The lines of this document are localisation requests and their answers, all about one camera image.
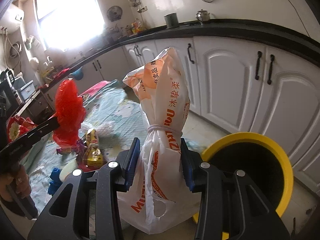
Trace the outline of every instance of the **round fan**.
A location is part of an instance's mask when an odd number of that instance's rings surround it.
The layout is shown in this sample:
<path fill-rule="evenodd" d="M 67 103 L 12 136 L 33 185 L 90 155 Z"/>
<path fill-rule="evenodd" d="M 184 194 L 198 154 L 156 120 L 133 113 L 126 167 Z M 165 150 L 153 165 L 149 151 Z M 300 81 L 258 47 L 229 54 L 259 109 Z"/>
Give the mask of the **round fan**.
<path fill-rule="evenodd" d="M 111 6 L 107 11 L 107 17 L 111 22 L 120 20 L 122 16 L 122 8 L 120 6 Z"/>

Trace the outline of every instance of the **window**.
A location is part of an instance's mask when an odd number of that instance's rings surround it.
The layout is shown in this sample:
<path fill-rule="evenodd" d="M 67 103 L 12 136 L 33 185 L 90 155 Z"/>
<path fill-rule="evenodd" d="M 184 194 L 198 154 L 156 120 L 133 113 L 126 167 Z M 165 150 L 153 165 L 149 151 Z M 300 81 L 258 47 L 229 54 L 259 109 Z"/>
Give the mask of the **window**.
<path fill-rule="evenodd" d="M 73 48 L 103 31 L 96 0 L 36 0 L 36 12 L 47 48 Z"/>

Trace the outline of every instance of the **pink cloth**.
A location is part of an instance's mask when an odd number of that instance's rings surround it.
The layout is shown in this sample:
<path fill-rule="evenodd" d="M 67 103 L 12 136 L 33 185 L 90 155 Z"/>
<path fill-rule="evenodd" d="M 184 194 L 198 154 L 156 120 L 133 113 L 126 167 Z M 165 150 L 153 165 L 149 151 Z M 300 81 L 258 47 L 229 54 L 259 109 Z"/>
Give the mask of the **pink cloth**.
<path fill-rule="evenodd" d="M 89 94 L 92 97 L 99 89 L 103 88 L 105 85 L 111 83 L 110 81 L 101 81 L 98 84 L 95 84 L 93 87 L 90 87 L 87 91 L 83 92 L 80 96 L 84 94 Z"/>

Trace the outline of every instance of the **white cabinet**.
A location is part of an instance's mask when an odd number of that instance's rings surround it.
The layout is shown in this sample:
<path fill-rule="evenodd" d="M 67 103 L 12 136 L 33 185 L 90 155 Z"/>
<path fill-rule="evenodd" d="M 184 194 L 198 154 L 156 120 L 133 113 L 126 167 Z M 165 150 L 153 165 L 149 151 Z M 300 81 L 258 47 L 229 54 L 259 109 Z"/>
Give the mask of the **white cabinet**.
<path fill-rule="evenodd" d="M 177 50 L 177 53 L 183 65 L 183 70 L 186 75 L 190 98 L 190 110 L 196 114 L 201 114 L 199 77 L 195 55 L 195 47 L 193 45 L 192 38 L 156 40 L 156 47 L 159 53 L 162 50 L 167 49 L 169 47 L 174 47 Z"/>
<path fill-rule="evenodd" d="M 201 115 L 231 133 L 249 131 L 259 101 L 265 46 L 216 37 L 195 37 L 194 44 Z"/>
<path fill-rule="evenodd" d="M 320 196 L 320 135 L 306 154 L 293 166 L 293 174 Z"/>
<path fill-rule="evenodd" d="M 140 57 L 136 52 L 136 44 L 127 44 L 123 46 L 125 56 L 129 63 L 129 70 L 137 69 L 138 67 L 143 66 Z"/>
<path fill-rule="evenodd" d="M 319 116 L 320 69 L 298 56 L 268 47 L 251 131 L 276 141 L 295 164 L 320 134 Z"/>
<path fill-rule="evenodd" d="M 122 82 L 125 75 L 130 71 L 122 47 L 115 48 L 102 54 L 96 58 L 95 61 L 103 79 L 106 81 L 117 79 Z"/>
<path fill-rule="evenodd" d="M 62 81 L 68 79 L 68 76 L 59 81 L 57 84 L 55 84 L 52 88 L 50 88 L 46 93 L 44 93 L 45 97 L 47 98 L 47 102 L 50 104 L 52 109 L 55 108 L 55 102 L 56 102 L 56 93 L 58 90 L 59 85 L 62 83 Z"/>
<path fill-rule="evenodd" d="M 154 41 L 141 41 L 124 45 L 125 56 L 129 63 L 129 69 L 134 70 L 154 60 L 158 55 Z"/>
<path fill-rule="evenodd" d="M 136 43 L 136 51 L 143 65 L 153 61 L 158 56 L 155 41 L 141 41 Z"/>
<path fill-rule="evenodd" d="M 98 64 L 93 60 L 82 66 L 83 78 L 80 80 L 74 79 L 76 82 L 78 93 L 81 95 L 83 92 L 94 86 L 95 84 L 103 81 L 103 77 L 99 71 Z"/>

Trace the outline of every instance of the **tile floor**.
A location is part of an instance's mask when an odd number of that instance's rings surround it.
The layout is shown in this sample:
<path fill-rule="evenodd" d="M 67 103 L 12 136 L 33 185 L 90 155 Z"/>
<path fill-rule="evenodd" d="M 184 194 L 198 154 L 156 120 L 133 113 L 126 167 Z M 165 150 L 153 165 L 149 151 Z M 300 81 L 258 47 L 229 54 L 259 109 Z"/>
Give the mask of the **tile floor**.
<path fill-rule="evenodd" d="M 138 98 L 132 90 L 126 90 L 130 100 L 139 103 Z M 197 141 L 209 146 L 223 136 L 227 135 L 220 128 L 205 121 L 192 112 L 189 113 L 185 126 L 183 127 L 183 137 Z M 291 233 L 293 228 L 293 218 L 296 218 L 296 233 L 306 224 L 313 210 L 319 203 L 312 194 L 298 183 L 294 183 L 291 201 L 282 216 L 282 221 Z M 189 219 L 161 234 L 147 235 L 134 227 L 124 230 L 125 240 L 192 240 L 196 232 L 196 224 Z"/>

